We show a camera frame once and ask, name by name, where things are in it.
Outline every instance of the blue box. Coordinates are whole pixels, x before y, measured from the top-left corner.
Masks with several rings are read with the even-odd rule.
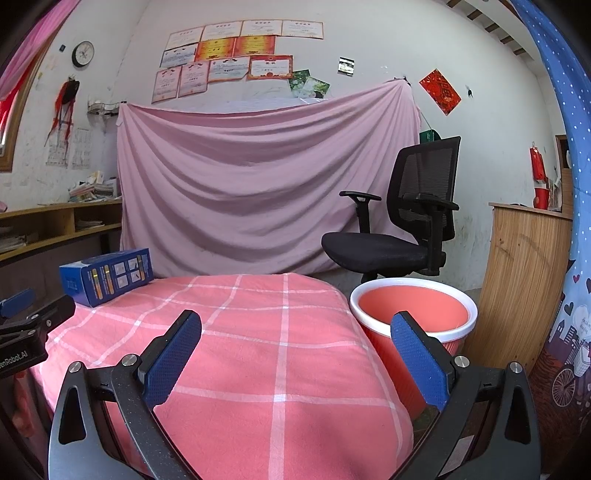
[[[150,251],[126,250],[60,267],[64,293],[76,303],[96,307],[154,279]]]

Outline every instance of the red envelope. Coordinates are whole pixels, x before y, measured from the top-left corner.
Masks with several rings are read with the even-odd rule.
[[[457,104],[462,101],[450,83],[437,69],[433,70],[420,83],[446,115],[449,115],[457,107]]]

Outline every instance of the red bucket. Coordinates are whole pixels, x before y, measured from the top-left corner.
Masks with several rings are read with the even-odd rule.
[[[357,287],[351,294],[350,306],[382,359],[400,401],[416,419],[426,404],[390,337],[392,317],[409,312],[429,336],[455,355],[476,324],[476,305],[468,295],[443,283],[382,278]]]

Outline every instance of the pink plaid bedsheet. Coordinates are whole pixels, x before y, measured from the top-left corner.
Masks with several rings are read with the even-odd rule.
[[[387,480],[411,452],[411,420],[346,299],[297,274],[170,278],[78,306],[34,369],[50,407],[69,364],[141,353],[185,309],[203,336],[155,413],[204,480]]]

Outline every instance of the chair seat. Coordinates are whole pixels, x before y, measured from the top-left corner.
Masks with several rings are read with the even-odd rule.
[[[427,247],[380,233],[327,233],[322,248],[336,264],[357,273],[408,275],[427,266]]]

